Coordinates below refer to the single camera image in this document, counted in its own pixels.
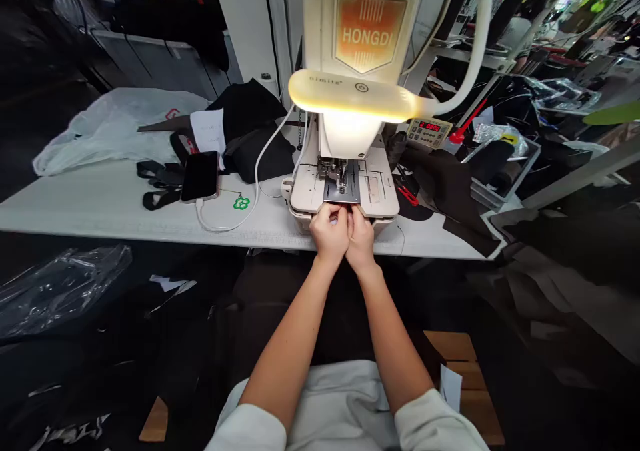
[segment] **digital display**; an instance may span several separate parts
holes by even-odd
[[[438,126],[437,124],[425,123],[424,121],[420,123],[420,127],[426,129],[427,131],[435,131],[435,132],[440,132],[440,129],[442,129],[442,127]]]

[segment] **charging cable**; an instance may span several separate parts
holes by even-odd
[[[253,173],[255,177],[255,201],[251,206],[249,213],[245,216],[245,218],[242,221],[240,221],[238,224],[235,224],[233,226],[226,226],[226,227],[211,226],[205,222],[205,218],[202,216],[202,209],[203,207],[205,207],[205,203],[202,199],[198,199],[195,202],[195,213],[196,213],[196,216],[198,217],[198,222],[200,223],[200,226],[205,228],[207,231],[211,231],[211,232],[231,231],[231,230],[234,230],[235,228],[238,228],[239,226],[242,226],[244,222],[251,217],[251,214],[253,214],[253,212],[255,211],[255,208],[258,207],[258,201],[260,199],[260,183],[258,181],[258,166],[260,165],[260,159],[262,159],[262,155],[265,153],[265,151],[269,147],[269,144],[271,144],[271,142],[275,139],[275,136],[280,132],[282,127],[285,125],[285,122],[287,122],[287,120],[289,119],[289,116],[291,115],[291,112],[293,111],[294,106],[295,105],[293,104],[291,105],[289,112],[287,113],[285,118],[282,120],[278,128],[275,130],[275,132],[271,135],[271,137],[269,138],[269,141],[267,141],[267,143],[265,144],[265,147],[262,148],[262,151],[260,151],[260,154],[258,155],[258,159],[255,162],[255,167],[253,168]]]

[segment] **plastic bag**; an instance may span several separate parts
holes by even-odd
[[[543,101],[544,99],[554,99],[562,96],[562,91],[553,89],[541,81],[529,76],[514,76],[514,78],[521,78],[525,82],[525,86],[531,90],[531,94],[534,101]]]
[[[76,115],[69,128],[33,160],[33,169],[43,176],[107,159],[177,163],[170,132],[139,133],[138,127],[189,115],[208,105],[206,99],[184,91],[114,89]]]
[[[88,252],[68,249],[0,287],[0,338],[36,334],[80,316],[131,263],[119,244]]]
[[[601,94],[599,92],[575,85],[566,78],[545,79],[542,83],[562,94],[537,101],[536,104],[539,107],[566,109],[567,111],[577,111],[578,109],[586,111],[600,100]]]
[[[512,157],[524,157],[529,151],[527,142],[522,138],[520,132],[513,126],[497,124],[479,124],[473,135],[473,141],[484,143],[486,141],[498,141],[503,136],[509,136],[509,141],[513,143],[515,151]]]

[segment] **white table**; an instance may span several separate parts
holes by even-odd
[[[279,193],[282,178],[262,183],[271,194]],[[237,175],[223,176],[221,187],[241,191],[255,201],[254,185]],[[300,234],[282,198],[261,196],[258,208],[241,227],[212,233],[198,223],[195,206],[180,202],[157,211],[142,206],[142,196],[154,190],[135,175],[132,161],[108,161],[42,177],[0,204],[0,230],[70,236],[217,244],[290,250],[314,250],[311,236]],[[212,226],[230,226],[247,211],[233,209],[236,193],[222,191],[206,201],[204,217]],[[486,259],[467,242],[442,229],[443,215],[422,222],[397,218],[375,242],[376,254]],[[501,242],[499,249],[505,245]]]

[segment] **smartphone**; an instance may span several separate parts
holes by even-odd
[[[194,203],[198,199],[218,196],[218,153],[216,151],[191,154],[185,165],[180,200]]]

